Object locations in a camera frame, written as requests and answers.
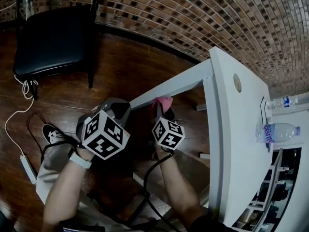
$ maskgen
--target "bottle label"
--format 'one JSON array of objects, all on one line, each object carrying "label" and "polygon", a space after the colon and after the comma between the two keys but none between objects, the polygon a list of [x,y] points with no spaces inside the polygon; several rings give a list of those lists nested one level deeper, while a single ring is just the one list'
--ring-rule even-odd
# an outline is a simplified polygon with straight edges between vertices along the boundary
[{"label": "bottle label", "polygon": [[275,132],[275,124],[264,125],[264,142],[274,143],[273,135]]},{"label": "bottle label", "polygon": [[283,107],[290,107],[290,101],[289,101],[289,97],[286,96],[286,97],[282,97],[283,99]]}]

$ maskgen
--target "black chair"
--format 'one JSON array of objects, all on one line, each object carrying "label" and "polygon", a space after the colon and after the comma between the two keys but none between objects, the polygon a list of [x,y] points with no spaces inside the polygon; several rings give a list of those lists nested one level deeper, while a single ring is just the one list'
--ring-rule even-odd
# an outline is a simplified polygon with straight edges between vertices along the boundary
[{"label": "black chair", "polygon": [[31,81],[65,72],[88,72],[89,88],[92,88],[92,39],[98,0],[93,0],[91,6],[35,14],[27,21],[19,7],[20,0],[17,0],[14,74],[18,80],[27,81],[33,98],[37,100]]}]

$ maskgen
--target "plastic water bottle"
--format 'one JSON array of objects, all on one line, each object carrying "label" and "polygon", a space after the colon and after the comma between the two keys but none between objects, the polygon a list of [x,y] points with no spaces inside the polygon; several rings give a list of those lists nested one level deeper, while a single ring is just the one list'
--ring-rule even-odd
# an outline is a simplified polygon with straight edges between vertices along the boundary
[{"label": "plastic water bottle", "polygon": [[300,135],[300,127],[288,123],[262,125],[256,129],[255,139],[259,143],[280,143]]},{"label": "plastic water bottle", "polygon": [[282,98],[275,98],[267,103],[268,110],[276,110],[280,108],[287,108],[298,104],[296,96],[284,96]]}]

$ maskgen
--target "black sneaker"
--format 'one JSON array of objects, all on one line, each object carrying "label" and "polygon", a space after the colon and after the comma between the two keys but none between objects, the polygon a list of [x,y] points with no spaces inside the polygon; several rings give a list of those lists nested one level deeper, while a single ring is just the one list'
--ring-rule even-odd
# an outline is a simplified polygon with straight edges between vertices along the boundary
[{"label": "black sneaker", "polygon": [[45,139],[50,144],[65,140],[64,136],[57,130],[57,128],[50,124],[43,125],[42,132]]}]

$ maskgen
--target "cube with fiducial markers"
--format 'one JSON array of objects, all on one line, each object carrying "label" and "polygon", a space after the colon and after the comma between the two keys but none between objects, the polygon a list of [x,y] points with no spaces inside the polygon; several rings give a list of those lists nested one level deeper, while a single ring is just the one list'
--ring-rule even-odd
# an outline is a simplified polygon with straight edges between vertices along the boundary
[{"label": "cube with fiducial markers", "polygon": [[158,145],[175,150],[185,137],[183,126],[160,117],[152,129]]},{"label": "cube with fiducial markers", "polygon": [[130,134],[119,126],[103,110],[85,120],[82,145],[106,160],[123,150]]}]

